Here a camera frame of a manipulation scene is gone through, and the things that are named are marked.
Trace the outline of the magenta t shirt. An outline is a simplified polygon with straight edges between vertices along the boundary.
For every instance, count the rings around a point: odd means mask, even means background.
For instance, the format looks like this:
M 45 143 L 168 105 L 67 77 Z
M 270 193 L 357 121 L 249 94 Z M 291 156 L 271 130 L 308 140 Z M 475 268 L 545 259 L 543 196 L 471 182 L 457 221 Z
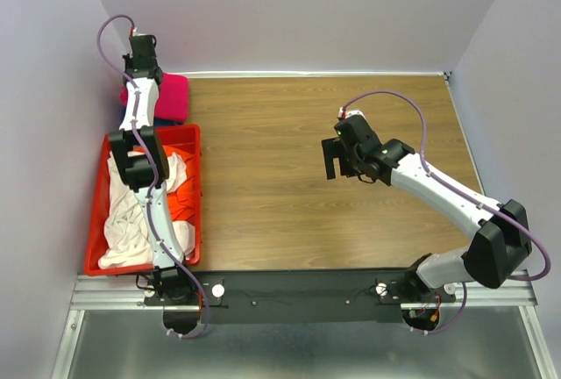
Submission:
M 156 118 L 183 124 L 188 118 L 188 79 L 181 75 L 163 75 L 163 82 L 138 78 L 125 81 L 119 96 L 125 108 L 143 108 Z

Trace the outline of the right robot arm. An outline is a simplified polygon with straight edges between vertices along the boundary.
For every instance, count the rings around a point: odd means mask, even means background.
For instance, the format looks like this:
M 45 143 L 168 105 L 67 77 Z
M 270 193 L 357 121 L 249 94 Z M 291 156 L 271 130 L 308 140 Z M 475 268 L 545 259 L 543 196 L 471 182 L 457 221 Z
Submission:
M 339 120 L 334 130 L 336 137 L 321 142 L 328 179 L 356 177 L 408 192 L 470 240 L 467 246 L 420 257 L 389 287 L 398 297 L 421 302 L 454 282 L 497 289 L 531 254 L 527 213 L 517 201 L 502 204 L 467 188 L 398 139 L 381 142 L 361 111 Z

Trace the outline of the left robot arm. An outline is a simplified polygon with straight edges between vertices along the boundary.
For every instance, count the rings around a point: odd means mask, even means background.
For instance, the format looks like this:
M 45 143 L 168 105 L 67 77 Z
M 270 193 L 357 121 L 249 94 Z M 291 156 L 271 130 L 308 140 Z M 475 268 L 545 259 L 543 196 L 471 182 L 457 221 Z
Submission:
M 187 304 L 196 286 L 186 273 L 185 252 L 174 231 L 167 203 L 169 165 L 160 137 L 153 126 L 163 71 L 152 34 L 129 36 L 131 51 L 124 56 L 127 104 L 119 128 L 109 134 L 118 173 L 133 192 L 142 210 L 153 254 L 148 287 L 161 303 Z

